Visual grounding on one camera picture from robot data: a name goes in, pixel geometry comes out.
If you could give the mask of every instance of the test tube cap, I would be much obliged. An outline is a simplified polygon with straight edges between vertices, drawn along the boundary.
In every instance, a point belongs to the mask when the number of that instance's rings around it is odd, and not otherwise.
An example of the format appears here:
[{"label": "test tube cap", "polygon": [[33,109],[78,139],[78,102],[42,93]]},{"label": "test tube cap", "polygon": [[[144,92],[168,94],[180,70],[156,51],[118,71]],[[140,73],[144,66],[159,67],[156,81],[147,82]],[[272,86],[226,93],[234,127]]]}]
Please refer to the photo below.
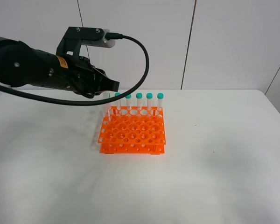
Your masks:
[{"label": "test tube cap", "polygon": [[142,99],[142,93],[138,92],[138,93],[136,94],[136,98],[137,98],[137,99]]},{"label": "test tube cap", "polygon": [[163,99],[164,98],[164,94],[163,93],[158,93],[158,99]]},{"label": "test tube cap", "polygon": [[153,98],[153,94],[149,92],[148,94],[146,94],[146,98],[147,99],[152,99]]}]

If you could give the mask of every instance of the orange test tube rack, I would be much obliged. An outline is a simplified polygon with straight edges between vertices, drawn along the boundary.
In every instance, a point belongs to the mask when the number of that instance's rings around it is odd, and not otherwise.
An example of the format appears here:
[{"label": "orange test tube rack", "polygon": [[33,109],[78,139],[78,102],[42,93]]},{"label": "orange test tube rack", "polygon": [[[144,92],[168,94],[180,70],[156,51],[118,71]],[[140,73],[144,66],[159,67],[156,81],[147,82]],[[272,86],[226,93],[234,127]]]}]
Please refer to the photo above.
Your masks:
[{"label": "orange test tube rack", "polygon": [[101,153],[138,153],[163,154],[165,153],[165,126],[163,109],[157,110],[153,106],[149,114],[143,106],[141,112],[136,106],[128,111],[126,106],[121,107],[125,114],[119,114],[116,107],[109,110],[110,116],[105,116],[101,126],[98,142],[101,144]]}]

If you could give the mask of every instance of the orange warning label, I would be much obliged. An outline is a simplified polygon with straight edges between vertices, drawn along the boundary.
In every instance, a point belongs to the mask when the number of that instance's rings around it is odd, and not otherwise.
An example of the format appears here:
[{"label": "orange warning label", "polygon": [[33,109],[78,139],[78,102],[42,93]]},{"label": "orange warning label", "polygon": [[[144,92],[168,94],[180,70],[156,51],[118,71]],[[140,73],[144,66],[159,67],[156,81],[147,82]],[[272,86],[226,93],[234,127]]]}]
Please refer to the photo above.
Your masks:
[{"label": "orange warning label", "polygon": [[56,56],[56,57],[58,58],[61,67],[66,68],[66,69],[69,68],[66,63],[66,60],[63,57],[60,57],[60,56]]}]

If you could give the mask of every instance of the white table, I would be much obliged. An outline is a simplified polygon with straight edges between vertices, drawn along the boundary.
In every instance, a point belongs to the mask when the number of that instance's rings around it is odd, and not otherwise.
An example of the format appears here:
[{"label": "white table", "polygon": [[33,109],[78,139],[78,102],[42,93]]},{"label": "white table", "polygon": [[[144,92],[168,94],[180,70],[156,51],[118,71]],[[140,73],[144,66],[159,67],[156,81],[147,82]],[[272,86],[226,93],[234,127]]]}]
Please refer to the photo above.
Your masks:
[{"label": "white table", "polygon": [[100,154],[99,107],[3,94],[0,224],[280,224],[280,115],[268,99],[161,92],[164,155]]}]

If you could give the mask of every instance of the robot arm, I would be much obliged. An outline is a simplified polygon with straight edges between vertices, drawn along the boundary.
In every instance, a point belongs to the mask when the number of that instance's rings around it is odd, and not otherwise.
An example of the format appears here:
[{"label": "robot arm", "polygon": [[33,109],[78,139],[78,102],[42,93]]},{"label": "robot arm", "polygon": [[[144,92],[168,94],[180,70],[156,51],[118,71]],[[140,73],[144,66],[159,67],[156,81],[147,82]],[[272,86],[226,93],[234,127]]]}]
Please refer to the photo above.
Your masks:
[{"label": "robot arm", "polygon": [[0,37],[0,82],[11,87],[26,84],[51,89],[72,91],[87,98],[93,98],[104,91],[118,91],[119,82],[109,79],[102,69],[95,68],[86,57],[79,56],[81,45],[111,48],[115,39],[129,39],[143,49],[147,67],[142,79],[127,92],[99,101],[41,100],[43,97],[31,97],[31,94],[11,90],[0,86],[0,91],[40,100],[43,102],[65,105],[99,105],[123,98],[135,91],[145,80],[148,73],[148,54],[137,40],[99,28],[69,27],[57,47],[56,55],[30,48],[23,42]]}]

